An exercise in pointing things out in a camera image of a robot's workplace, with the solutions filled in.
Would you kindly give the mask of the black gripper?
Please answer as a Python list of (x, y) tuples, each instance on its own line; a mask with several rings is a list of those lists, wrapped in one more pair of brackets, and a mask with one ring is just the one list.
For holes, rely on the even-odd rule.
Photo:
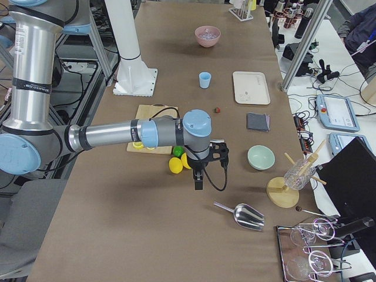
[(188, 157), (187, 163), (193, 170), (194, 189), (202, 190), (203, 189), (203, 170), (208, 165), (208, 162), (204, 160), (195, 160), (195, 159)]

